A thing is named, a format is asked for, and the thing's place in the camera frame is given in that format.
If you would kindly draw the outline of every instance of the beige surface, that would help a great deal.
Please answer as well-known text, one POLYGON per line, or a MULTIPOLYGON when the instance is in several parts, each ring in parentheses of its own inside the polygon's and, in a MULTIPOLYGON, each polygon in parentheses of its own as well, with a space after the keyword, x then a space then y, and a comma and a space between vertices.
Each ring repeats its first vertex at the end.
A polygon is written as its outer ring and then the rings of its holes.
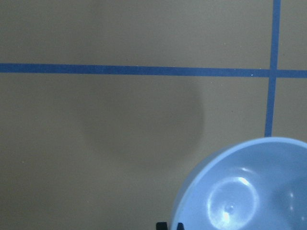
POLYGON ((282 0, 279 69, 307 69, 307 4, 282 0))
POLYGON ((274 115, 274 136, 307 142, 307 79, 278 79, 274 115))
POLYGON ((0 74, 0 228, 169 221, 208 154, 262 137, 268 79, 0 74))
POLYGON ((272 0, 2 0, 0 15, 0 62, 270 66, 272 0))

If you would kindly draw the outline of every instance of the blue tape line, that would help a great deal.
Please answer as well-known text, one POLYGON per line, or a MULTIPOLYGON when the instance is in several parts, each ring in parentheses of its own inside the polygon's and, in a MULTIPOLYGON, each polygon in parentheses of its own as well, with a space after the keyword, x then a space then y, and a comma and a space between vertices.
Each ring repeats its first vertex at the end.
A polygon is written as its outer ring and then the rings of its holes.
POLYGON ((270 59, 270 76, 267 100, 267 114, 265 121, 265 137, 272 136, 272 126, 274 117, 276 77, 278 65, 278 42, 279 42, 279 24, 280 24, 281 0, 273 2, 273 20, 272 20, 272 44, 271 44, 271 59, 270 59))
POLYGON ((56 64, 5 64, 3 73, 70 73, 70 74, 118 74, 118 75, 168 75, 168 76, 220 76, 220 77, 268 77, 268 69, 219 69, 145 66, 98 66, 56 64))
POLYGON ((278 70, 277 78, 307 78, 307 70, 278 70))

